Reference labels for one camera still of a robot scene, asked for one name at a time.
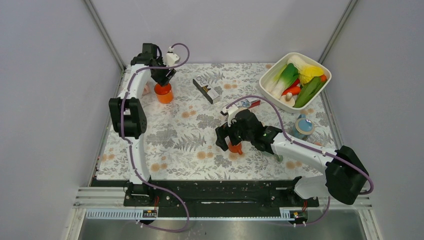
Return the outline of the green ceramic mug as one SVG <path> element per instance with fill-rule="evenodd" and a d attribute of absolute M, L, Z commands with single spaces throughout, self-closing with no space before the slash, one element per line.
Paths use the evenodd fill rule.
<path fill-rule="evenodd" d="M 274 158 L 279 163 L 281 163 L 284 160 L 284 157 L 282 155 L 279 155 L 279 154 L 275 154 Z"/>

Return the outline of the small orange cup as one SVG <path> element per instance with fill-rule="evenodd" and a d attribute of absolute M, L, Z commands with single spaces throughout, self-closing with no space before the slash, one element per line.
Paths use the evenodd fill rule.
<path fill-rule="evenodd" d="M 229 143 L 228 144 L 228 149 L 229 149 L 229 151 L 231 153 L 239 154 L 239 155 L 242 155 L 243 154 L 242 143 L 241 142 L 238 143 L 238 144 L 236 144 L 236 145 L 233 145 L 233 144 Z"/>

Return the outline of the orange enamel mug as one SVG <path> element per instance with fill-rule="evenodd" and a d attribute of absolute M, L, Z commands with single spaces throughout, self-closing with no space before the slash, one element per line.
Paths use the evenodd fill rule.
<path fill-rule="evenodd" d="M 161 86 L 157 83 L 154 86 L 154 92 L 156 94 L 157 100 L 162 104 L 169 104 L 174 98 L 172 85 L 170 83 L 164 86 Z"/>

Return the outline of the pink mug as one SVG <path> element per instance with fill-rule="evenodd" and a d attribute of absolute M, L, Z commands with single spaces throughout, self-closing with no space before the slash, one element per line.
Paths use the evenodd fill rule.
<path fill-rule="evenodd" d="M 148 84 L 146 84 L 143 88 L 142 96 L 146 96 L 151 92 L 151 89 Z"/>

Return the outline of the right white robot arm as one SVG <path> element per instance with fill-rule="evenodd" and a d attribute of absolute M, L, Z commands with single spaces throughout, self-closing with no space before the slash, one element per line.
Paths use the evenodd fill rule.
<path fill-rule="evenodd" d="M 287 201 L 293 206 L 314 197 L 332 197 L 352 205 L 369 179 L 350 147 L 325 148 L 292 137 L 281 128 L 263 125 L 247 108 L 236 110 L 226 123 L 215 129 L 215 133 L 215 144 L 223 151 L 229 150 L 229 143 L 249 142 L 258 151 L 289 157 L 319 171 L 319 176 L 298 177 L 293 181 L 286 193 Z"/>

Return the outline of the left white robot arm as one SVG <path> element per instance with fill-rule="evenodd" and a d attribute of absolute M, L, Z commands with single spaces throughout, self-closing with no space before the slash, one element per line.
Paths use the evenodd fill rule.
<path fill-rule="evenodd" d="M 130 61 L 127 68 L 129 81 L 118 97 L 108 102 L 113 130 L 127 146 L 130 177 L 125 197 L 137 199 L 144 206 L 154 202 L 155 192 L 146 184 L 151 175 L 144 148 L 148 124 L 141 98 L 150 92 L 148 83 L 153 82 L 152 91 L 157 100 L 162 104 L 170 103 L 174 98 L 170 80 L 176 74 L 173 66 L 179 61 L 180 57 L 174 53 L 172 46 L 162 53 L 156 44 L 144 43 L 141 53 Z"/>

